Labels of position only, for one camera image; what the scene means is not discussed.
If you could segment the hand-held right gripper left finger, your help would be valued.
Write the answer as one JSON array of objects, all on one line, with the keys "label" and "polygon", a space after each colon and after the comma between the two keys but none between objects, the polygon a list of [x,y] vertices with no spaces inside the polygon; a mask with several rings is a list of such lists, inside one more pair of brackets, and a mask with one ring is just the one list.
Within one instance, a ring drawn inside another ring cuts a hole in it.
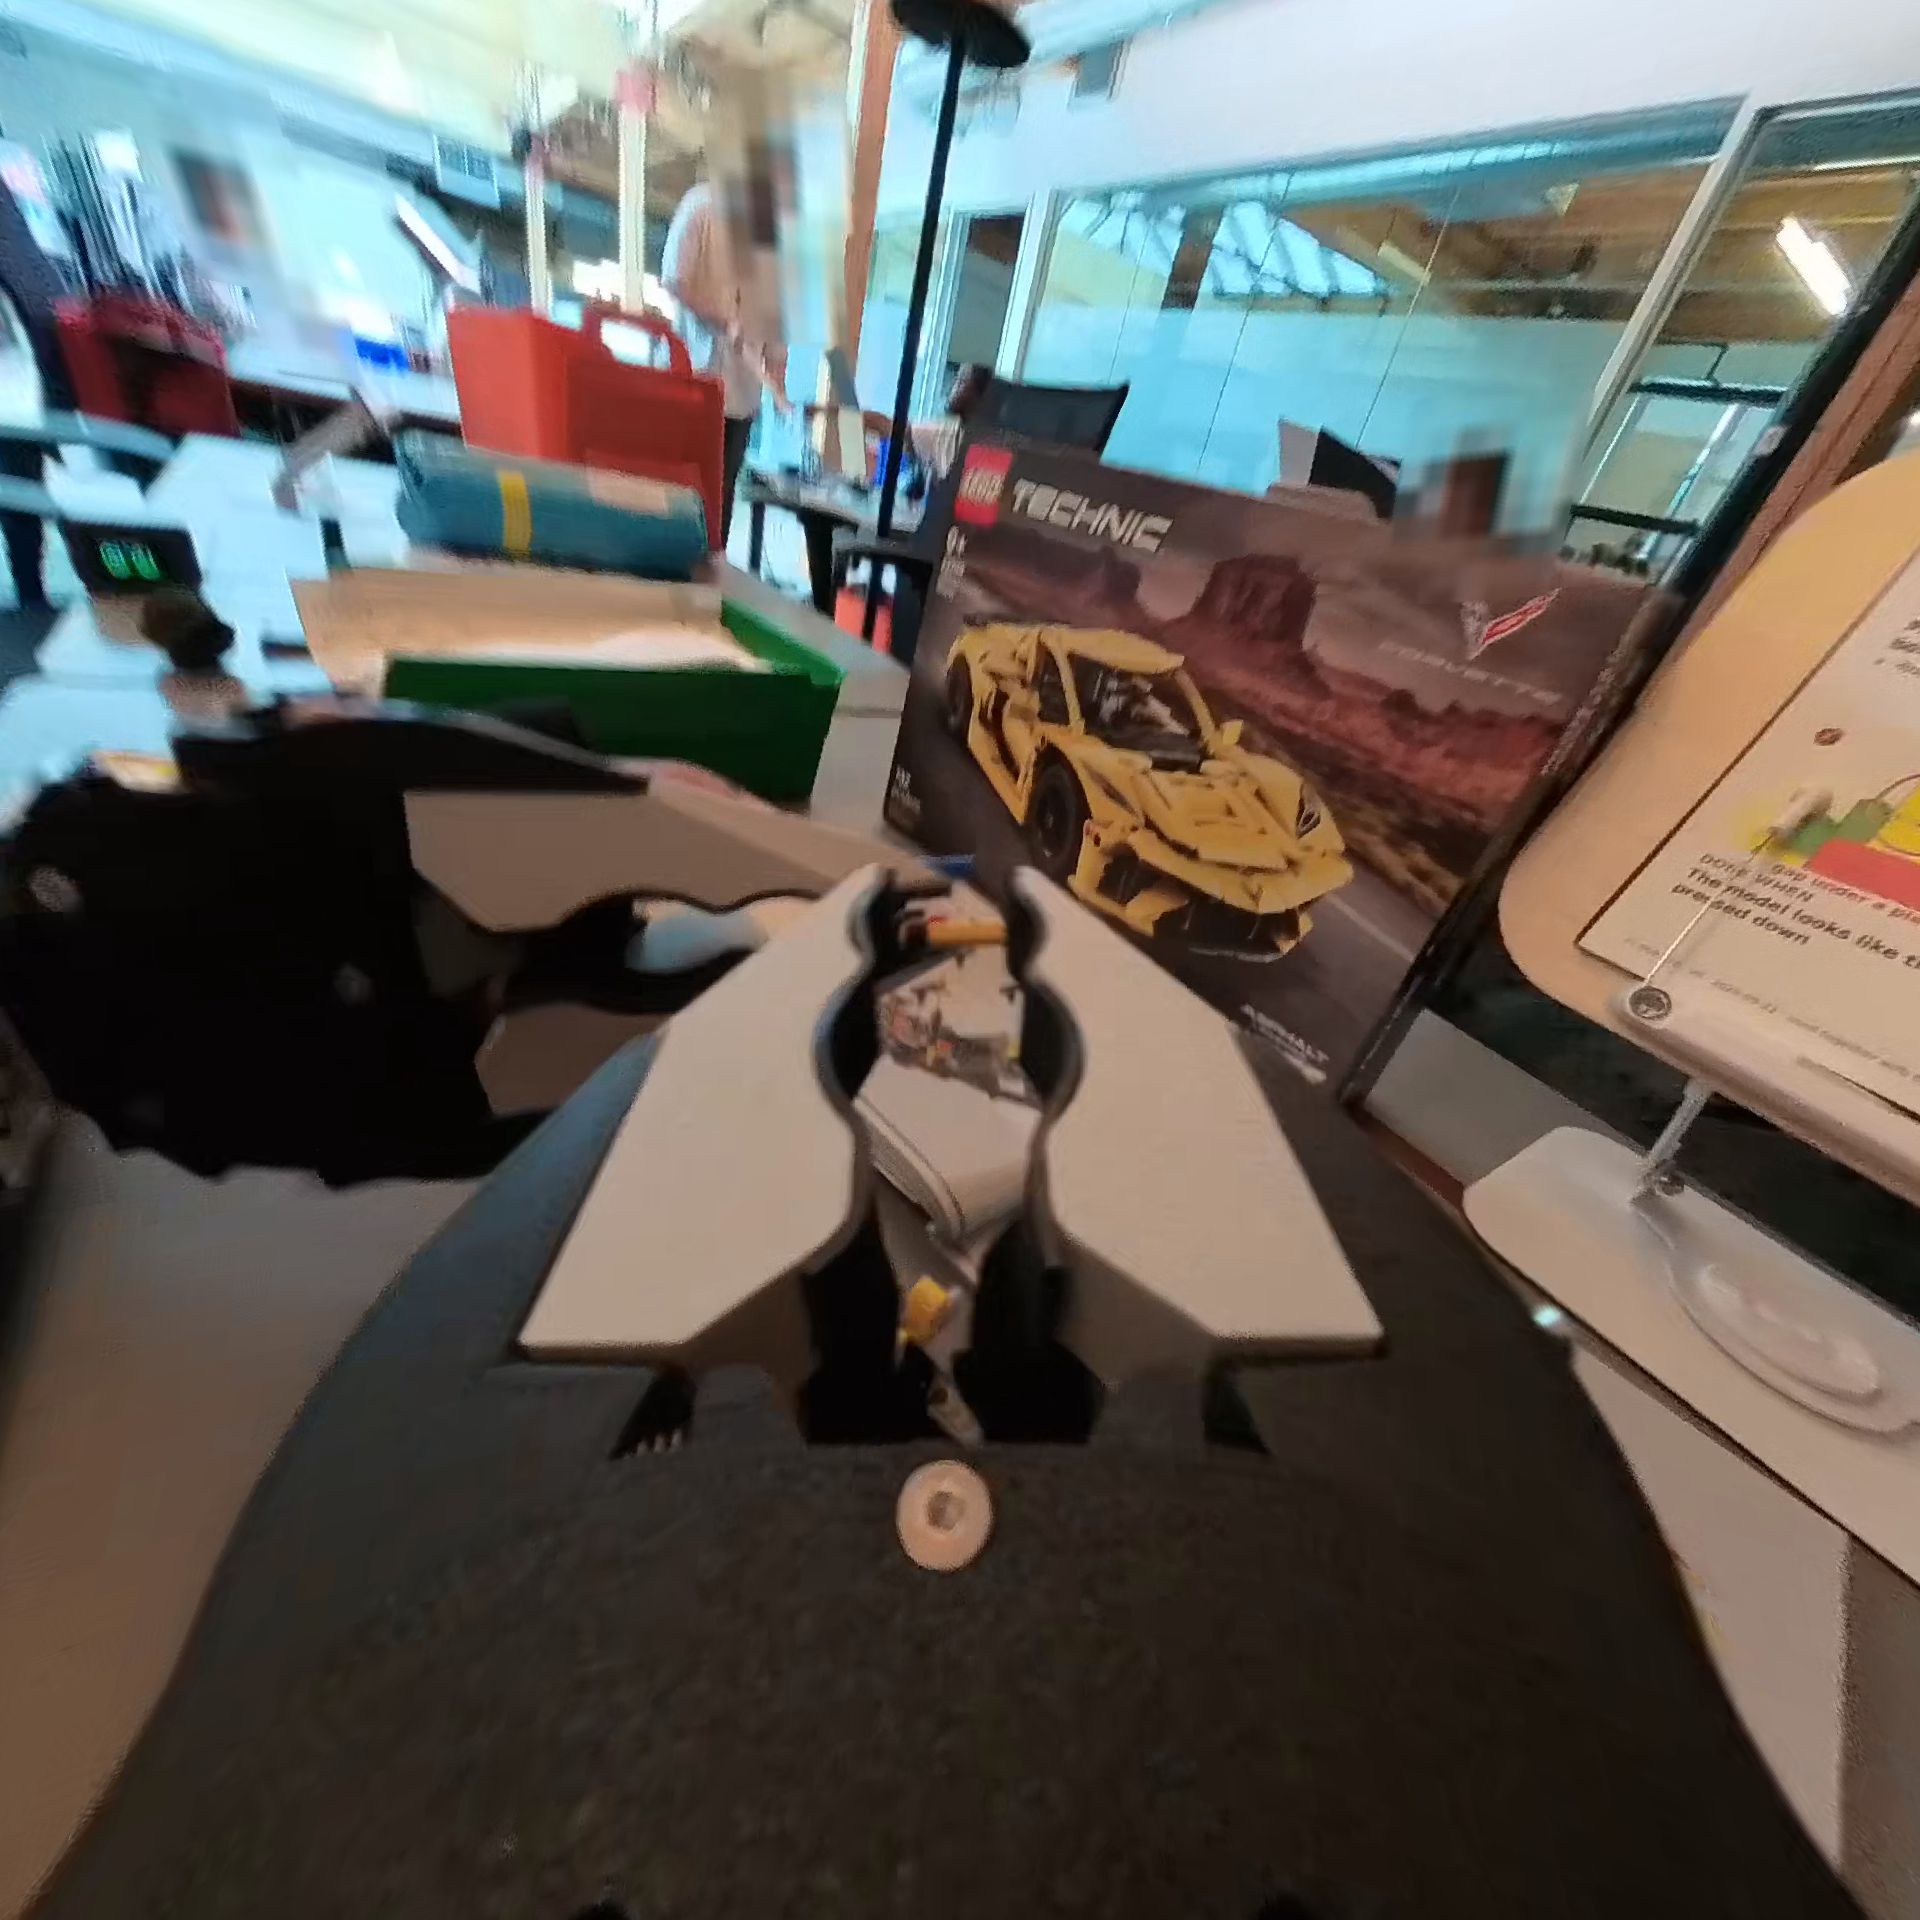
[{"label": "hand-held right gripper left finger", "polygon": [[887,875],[844,879],[659,1030],[520,1327],[540,1362],[814,1369],[804,1281],[867,1207],[831,1062]]}]

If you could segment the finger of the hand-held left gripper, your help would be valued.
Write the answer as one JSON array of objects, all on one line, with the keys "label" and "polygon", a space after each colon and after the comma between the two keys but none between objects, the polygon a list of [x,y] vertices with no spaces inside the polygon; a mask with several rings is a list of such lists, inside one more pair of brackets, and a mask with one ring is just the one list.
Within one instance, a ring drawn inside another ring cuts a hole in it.
[{"label": "finger of the hand-held left gripper", "polygon": [[766,937],[609,937],[527,951],[502,978],[473,1055],[487,1110],[555,1110],[624,1046],[766,946]]},{"label": "finger of the hand-held left gripper", "polygon": [[915,897],[909,853],[679,780],[412,790],[402,823],[424,889],[497,948],[584,930],[605,909],[618,963],[720,963],[768,946],[866,870]]}]

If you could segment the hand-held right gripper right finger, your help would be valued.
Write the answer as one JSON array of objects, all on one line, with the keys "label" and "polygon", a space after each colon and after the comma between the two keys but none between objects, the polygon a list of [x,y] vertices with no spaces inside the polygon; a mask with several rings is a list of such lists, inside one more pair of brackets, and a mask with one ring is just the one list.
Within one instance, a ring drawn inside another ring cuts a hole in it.
[{"label": "hand-held right gripper right finger", "polygon": [[1028,1225],[1084,1364],[1369,1356],[1383,1328],[1236,1028],[1049,877],[1005,905]]}]

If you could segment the open lego instruction booklet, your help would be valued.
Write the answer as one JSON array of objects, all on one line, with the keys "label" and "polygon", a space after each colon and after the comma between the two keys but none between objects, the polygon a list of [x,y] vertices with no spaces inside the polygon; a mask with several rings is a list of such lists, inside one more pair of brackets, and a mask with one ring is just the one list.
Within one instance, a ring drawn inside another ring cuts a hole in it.
[{"label": "open lego instruction booklet", "polygon": [[876,997],[876,1062],[855,1113],[876,1172],[954,1244],[1021,1207],[1041,1117],[1021,1020],[1000,945],[940,952]]}]

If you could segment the yellow car lego box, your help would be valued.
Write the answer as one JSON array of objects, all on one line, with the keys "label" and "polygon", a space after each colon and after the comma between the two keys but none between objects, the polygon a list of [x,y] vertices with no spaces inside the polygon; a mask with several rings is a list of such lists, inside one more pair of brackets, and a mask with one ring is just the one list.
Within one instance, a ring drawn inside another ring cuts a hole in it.
[{"label": "yellow car lego box", "polygon": [[883,823],[994,899],[1046,875],[1322,1093],[1671,608],[1527,542],[1001,434],[927,507]]}]

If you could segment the green plastic tray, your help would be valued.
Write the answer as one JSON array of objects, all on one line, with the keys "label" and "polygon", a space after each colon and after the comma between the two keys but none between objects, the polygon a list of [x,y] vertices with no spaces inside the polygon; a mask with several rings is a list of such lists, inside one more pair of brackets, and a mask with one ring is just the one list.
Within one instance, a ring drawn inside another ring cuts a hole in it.
[{"label": "green plastic tray", "polygon": [[608,759],[673,761],[704,769],[769,804],[806,804],[845,685],[844,671],[764,617],[722,601],[713,620],[692,615],[618,617],[596,628],[678,619],[724,626],[766,674],[643,673],[495,663],[388,660],[391,702],[504,719],[510,708],[559,708],[580,744]]}]

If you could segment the white paper sheets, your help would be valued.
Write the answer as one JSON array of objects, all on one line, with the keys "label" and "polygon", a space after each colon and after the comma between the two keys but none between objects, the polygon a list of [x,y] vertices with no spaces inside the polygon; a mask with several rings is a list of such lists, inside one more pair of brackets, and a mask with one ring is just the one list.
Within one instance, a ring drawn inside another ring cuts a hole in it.
[{"label": "white paper sheets", "polygon": [[402,660],[493,663],[561,668],[613,668],[641,673],[720,673],[766,674],[769,663],[754,654],[724,626],[678,619],[641,620],[612,628],[533,635],[502,631],[458,641],[406,642],[388,652],[391,666]]}]

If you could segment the blue rolled mat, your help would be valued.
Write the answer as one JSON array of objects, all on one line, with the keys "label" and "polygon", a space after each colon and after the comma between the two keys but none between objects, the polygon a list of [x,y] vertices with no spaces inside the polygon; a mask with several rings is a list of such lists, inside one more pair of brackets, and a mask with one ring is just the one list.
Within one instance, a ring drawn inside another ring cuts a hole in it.
[{"label": "blue rolled mat", "polygon": [[419,549],[502,564],[688,582],[706,564],[698,491],[655,478],[403,432],[395,523]]}]

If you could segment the black green display device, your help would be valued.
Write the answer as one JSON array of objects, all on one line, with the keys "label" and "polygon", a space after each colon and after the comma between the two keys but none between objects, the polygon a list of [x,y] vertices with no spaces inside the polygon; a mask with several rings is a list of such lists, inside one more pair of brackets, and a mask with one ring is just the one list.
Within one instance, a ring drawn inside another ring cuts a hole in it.
[{"label": "black green display device", "polygon": [[75,582],[89,599],[202,590],[200,554],[186,528],[66,517],[59,518],[59,542]]}]

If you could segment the white document stand base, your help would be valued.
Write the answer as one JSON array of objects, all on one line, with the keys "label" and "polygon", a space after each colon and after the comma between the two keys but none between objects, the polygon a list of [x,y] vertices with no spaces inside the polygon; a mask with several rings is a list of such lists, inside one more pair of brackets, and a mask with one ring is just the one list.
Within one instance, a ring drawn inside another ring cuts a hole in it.
[{"label": "white document stand base", "polygon": [[1891,1570],[1918,1580],[1918,1330],[1744,1213],[1592,1130],[1464,1190],[1554,1309]]}]

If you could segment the orange plastic basket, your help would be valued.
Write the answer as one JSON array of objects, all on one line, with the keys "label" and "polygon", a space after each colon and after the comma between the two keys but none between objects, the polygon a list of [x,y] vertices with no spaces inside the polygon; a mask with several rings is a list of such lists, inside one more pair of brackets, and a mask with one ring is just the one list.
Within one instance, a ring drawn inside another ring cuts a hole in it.
[{"label": "orange plastic basket", "polygon": [[576,329],[530,309],[455,304],[443,318],[463,445],[602,469],[693,493],[724,546],[725,408],[670,320],[589,306]]}]

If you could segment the red bag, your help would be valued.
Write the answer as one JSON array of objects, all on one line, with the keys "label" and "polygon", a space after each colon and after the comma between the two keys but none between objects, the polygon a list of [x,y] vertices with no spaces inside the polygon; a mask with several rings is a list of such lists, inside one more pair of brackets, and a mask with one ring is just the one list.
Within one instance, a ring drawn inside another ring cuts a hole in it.
[{"label": "red bag", "polygon": [[55,304],[75,410],[167,439],[240,439],[219,332],[148,297],[97,292]]}]

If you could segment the black mesh chair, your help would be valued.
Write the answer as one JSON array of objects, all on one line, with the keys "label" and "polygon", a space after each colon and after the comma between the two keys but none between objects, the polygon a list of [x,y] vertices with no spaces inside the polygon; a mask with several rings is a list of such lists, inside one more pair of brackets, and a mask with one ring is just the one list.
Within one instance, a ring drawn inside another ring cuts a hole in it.
[{"label": "black mesh chair", "polygon": [[960,403],[955,420],[961,437],[1011,437],[1099,458],[1130,394],[1130,382],[1109,389],[1044,387],[974,371],[954,399]]}]

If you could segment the black lamp pole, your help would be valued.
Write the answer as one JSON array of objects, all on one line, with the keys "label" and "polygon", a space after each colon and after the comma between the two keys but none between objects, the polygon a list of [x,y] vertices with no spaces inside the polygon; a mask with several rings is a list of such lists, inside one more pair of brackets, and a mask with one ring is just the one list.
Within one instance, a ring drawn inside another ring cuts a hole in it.
[{"label": "black lamp pole", "polygon": [[922,223],[908,289],[900,369],[886,445],[878,466],[876,541],[887,542],[896,528],[900,483],[908,458],[909,403],[920,365],[920,348],[933,257],[938,253],[941,212],[948,188],[948,163],[954,140],[958,99],[970,69],[987,73],[1020,70],[1032,58],[1032,40],[1013,12],[996,2],[896,2],[893,22],[925,49],[944,53],[944,76],[932,122],[925,165]]}]

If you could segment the wooden document board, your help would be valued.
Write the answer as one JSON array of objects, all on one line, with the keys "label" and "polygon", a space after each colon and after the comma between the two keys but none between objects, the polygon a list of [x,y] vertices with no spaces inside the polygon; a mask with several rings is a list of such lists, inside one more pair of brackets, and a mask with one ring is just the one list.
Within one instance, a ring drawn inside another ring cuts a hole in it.
[{"label": "wooden document board", "polygon": [[1708,794],[1880,592],[1915,563],[1918,458],[1842,485],[1776,541],[1662,664],[1500,893],[1500,934],[1541,994],[1819,1151],[1915,1187],[1915,1117],[1814,1069],[1762,1077],[1753,1050],[1684,1038],[1669,1000],[1580,948],[1582,933]]}]

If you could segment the white printed instruction sheet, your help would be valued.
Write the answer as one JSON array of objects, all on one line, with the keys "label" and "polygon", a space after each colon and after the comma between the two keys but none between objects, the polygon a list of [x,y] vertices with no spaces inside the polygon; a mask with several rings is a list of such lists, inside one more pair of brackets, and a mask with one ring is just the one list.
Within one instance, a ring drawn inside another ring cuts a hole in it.
[{"label": "white printed instruction sheet", "polygon": [[1582,930],[1684,1040],[1913,1119],[1918,563],[1833,642]]}]

